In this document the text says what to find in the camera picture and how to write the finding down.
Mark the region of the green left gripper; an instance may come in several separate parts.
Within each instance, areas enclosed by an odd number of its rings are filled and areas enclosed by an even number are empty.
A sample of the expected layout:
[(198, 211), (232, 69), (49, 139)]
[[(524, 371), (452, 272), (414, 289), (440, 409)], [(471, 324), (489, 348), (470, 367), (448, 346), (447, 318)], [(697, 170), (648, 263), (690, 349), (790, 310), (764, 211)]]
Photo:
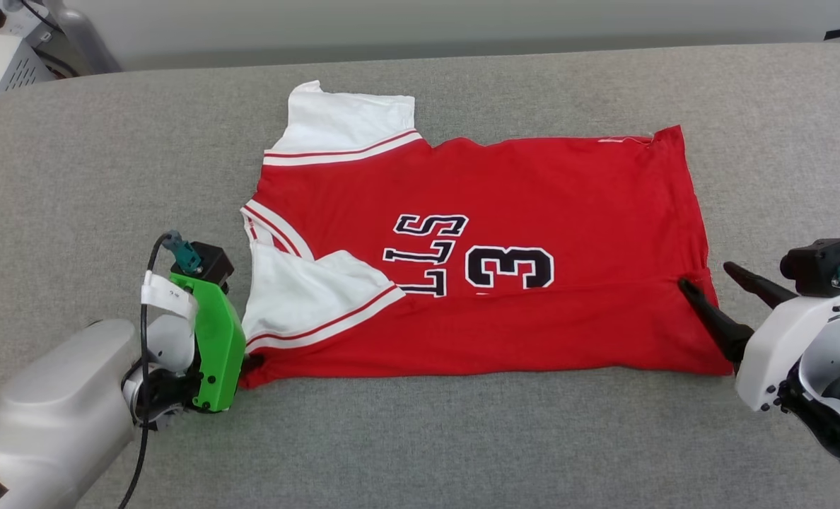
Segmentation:
[(169, 280), (185, 290), (191, 289), (198, 302), (194, 337), (200, 386), (190, 408), (198, 413), (229, 410), (237, 394), (241, 371), (242, 375), (259, 373), (264, 355), (259, 352), (245, 355), (241, 319), (222, 287), (180, 273), (172, 273)]

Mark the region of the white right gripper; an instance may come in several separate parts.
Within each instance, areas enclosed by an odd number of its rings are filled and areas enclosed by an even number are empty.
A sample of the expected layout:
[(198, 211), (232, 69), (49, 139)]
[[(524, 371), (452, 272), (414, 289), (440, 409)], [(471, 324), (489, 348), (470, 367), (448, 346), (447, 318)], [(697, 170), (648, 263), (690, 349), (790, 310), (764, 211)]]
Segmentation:
[(798, 297), (739, 264), (725, 262), (723, 269), (773, 309), (756, 332), (721, 312), (689, 279), (680, 279), (678, 288), (723, 357), (740, 364), (737, 395), (759, 411), (773, 404), (780, 384), (795, 373), (788, 386), (798, 389), (799, 399), (822, 400), (824, 391), (840, 381), (840, 296)]

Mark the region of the red and white basketball jersey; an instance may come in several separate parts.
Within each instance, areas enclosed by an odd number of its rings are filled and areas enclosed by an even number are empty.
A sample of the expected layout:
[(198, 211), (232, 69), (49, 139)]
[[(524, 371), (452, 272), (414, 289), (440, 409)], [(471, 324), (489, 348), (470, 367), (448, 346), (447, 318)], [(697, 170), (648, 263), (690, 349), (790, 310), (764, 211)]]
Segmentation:
[(241, 208), (245, 389), (283, 379), (625, 367), (726, 376), (678, 288), (717, 302), (679, 126), (458, 138), (413, 97), (295, 87)]

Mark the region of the white partition panel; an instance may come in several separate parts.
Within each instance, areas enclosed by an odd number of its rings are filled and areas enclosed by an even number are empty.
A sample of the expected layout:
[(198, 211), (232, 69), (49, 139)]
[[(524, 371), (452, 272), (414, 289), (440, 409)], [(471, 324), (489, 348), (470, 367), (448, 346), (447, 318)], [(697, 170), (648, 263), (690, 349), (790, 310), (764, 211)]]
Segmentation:
[(816, 42), (840, 0), (87, 0), (123, 71)]

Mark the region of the white power strip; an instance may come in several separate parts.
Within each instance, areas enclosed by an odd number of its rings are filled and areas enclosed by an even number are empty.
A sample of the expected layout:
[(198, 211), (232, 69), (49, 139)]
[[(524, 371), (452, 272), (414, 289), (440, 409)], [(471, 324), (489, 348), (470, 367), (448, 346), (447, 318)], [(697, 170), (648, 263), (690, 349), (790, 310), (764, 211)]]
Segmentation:
[(0, 10), (4, 14), (4, 25), (0, 28), (0, 35), (27, 39), (51, 32), (51, 29), (27, 10), (20, 0), (0, 0)]

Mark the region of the grey metal partition post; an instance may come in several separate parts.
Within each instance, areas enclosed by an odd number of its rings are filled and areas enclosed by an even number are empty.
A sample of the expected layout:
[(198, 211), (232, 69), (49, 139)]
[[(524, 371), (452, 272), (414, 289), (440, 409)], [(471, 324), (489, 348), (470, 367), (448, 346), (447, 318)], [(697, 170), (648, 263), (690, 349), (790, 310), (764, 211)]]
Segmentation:
[(113, 74), (123, 72), (122, 65), (95, 29), (83, 6), (87, 0), (42, 0), (56, 25), (64, 31), (67, 40), (83, 58), (92, 74)]

